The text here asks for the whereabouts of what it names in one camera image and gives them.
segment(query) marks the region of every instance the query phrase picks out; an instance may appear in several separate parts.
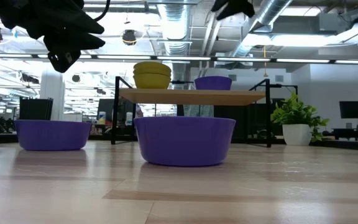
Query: table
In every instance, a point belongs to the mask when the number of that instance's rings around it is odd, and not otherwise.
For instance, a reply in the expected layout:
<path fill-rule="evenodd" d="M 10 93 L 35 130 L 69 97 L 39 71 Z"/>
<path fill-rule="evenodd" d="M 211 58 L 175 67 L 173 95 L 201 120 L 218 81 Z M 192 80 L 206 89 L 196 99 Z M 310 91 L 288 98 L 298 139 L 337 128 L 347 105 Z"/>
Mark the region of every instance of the table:
<path fill-rule="evenodd" d="M 120 83 L 128 88 L 121 88 Z M 265 91 L 256 91 L 258 86 L 265 83 Z M 133 117 L 135 118 L 136 103 L 153 104 L 174 104 L 174 105 L 219 105 L 219 106 L 247 106 L 257 100 L 266 97 L 266 145 L 271 147 L 271 129 L 270 122 L 270 80 L 262 80 L 249 91 L 231 91 L 231 90 L 163 90 L 163 89 L 135 89 L 130 86 L 121 77 L 116 77 L 116 87 L 114 92 L 114 109 L 112 115 L 113 124 L 117 122 L 118 99 L 125 98 L 134 104 Z M 135 139 L 135 126 L 132 123 L 132 138 Z M 112 126 L 111 144 L 116 143 L 116 127 Z"/>
<path fill-rule="evenodd" d="M 265 97 L 264 91 L 121 89 L 132 103 L 247 106 Z"/>
<path fill-rule="evenodd" d="M 358 129 L 334 128 L 335 140 L 339 138 L 358 138 Z"/>

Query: computer monitor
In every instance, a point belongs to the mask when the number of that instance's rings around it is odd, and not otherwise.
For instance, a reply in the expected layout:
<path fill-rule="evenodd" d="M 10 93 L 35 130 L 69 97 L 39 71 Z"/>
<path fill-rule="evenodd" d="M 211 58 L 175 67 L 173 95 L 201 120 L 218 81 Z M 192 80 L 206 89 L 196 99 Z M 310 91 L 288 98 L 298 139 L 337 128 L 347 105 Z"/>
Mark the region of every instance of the computer monitor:
<path fill-rule="evenodd" d="M 358 118 L 358 101 L 340 101 L 341 118 Z"/>

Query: green leaves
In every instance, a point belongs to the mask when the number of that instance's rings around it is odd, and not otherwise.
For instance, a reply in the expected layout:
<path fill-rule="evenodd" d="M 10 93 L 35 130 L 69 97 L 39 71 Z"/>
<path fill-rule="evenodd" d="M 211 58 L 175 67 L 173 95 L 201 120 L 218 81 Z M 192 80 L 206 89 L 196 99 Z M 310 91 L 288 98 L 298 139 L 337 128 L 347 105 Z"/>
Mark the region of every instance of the green leaves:
<path fill-rule="evenodd" d="M 321 141 L 323 135 L 318 132 L 319 126 L 327 126 L 329 119 L 321 119 L 316 116 L 316 108 L 305 105 L 298 100 L 298 95 L 292 92 L 291 98 L 283 100 L 281 107 L 276 104 L 276 109 L 270 116 L 274 123 L 283 124 L 307 124 L 313 128 L 312 141 Z"/>

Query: potted plant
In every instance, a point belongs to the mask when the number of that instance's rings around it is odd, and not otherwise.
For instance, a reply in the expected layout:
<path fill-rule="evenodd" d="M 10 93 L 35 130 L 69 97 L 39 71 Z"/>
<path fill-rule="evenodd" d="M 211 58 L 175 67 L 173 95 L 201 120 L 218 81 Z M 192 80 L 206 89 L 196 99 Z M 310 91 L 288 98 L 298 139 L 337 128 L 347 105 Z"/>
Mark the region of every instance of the potted plant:
<path fill-rule="evenodd" d="M 290 146 L 308 146 L 310 141 L 321 141 L 323 135 L 318 132 L 319 126 L 327 126 L 329 119 L 321 119 L 316 115 L 316 108 L 305 105 L 298 100 L 295 92 L 291 98 L 283 101 L 283 105 L 271 115 L 274 123 L 283 126 L 284 140 Z"/>

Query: column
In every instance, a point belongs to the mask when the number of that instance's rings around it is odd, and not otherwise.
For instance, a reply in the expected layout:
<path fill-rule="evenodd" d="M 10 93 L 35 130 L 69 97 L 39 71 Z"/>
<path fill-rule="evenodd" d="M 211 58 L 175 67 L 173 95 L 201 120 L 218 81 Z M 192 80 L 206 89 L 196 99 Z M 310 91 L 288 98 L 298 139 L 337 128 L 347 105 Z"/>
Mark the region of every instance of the column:
<path fill-rule="evenodd" d="M 48 66 L 41 76 L 40 99 L 53 99 L 52 121 L 63 120 L 65 109 L 65 81 L 63 74 L 56 72 L 52 66 Z"/>

